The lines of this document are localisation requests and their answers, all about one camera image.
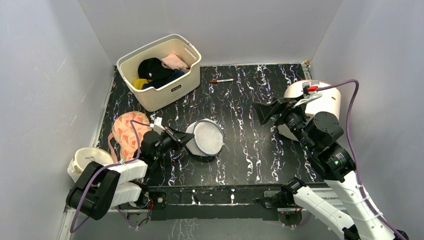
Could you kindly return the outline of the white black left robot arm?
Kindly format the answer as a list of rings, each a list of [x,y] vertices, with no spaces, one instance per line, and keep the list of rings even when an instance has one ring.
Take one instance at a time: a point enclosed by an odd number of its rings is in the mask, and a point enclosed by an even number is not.
[[[135,138],[135,153],[126,161],[103,165],[91,162],[66,197],[66,205],[93,220],[101,219],[110,209],[126,203],[144,208],[149,203],[147,187],[137,183],[158,165],[170,150],[179,150],[194,139],[193,133],[164,126],[161,133],[147,131]]]

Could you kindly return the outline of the black robot base mount plate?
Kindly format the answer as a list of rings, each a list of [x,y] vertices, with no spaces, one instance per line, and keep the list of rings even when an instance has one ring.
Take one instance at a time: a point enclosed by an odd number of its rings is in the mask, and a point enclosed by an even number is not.
[[[286,203],[279,184],[150,186],[142,200],[120,206],[129,214],[151,214],[153,221],[179,219],[261,219],[298,225],[303,208]]]

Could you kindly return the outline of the black bra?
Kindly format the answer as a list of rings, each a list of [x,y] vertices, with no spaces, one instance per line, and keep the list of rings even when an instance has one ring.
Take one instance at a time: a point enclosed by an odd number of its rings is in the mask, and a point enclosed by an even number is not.
[[[137,69],[138,77],[147,80],[160,80],[167,78],[173,72],[172,69],[164,68],[160,59],[156,57],[143,60]]]

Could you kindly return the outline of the pink bra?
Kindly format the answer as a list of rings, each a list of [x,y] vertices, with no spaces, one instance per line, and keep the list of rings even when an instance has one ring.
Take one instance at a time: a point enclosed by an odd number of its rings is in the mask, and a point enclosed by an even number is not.
[[[190,67],[180,59],[180,57],[175,53],[170,53],[168,56],[161,58],[161,64],[164,68],[170,70],[184,70],[189,69]]]

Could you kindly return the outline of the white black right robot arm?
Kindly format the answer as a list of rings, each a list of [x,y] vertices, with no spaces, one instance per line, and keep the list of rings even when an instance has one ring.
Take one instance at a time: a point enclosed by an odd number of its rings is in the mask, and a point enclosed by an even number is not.
[[[377,210],[358,176],[359,169],[338,139],[344,131],[338,118],[326,111],[313,117],[305,114],[295,98],[278,98],[272,103],[253,103],[261,124],[278,115],[307,154],[313,170],[334,191],[344,206],[339,210],[318,196],[299,178],[283,185],[280,201],[308,210],[342,240],[406,240],[408,235],[390,225]]]

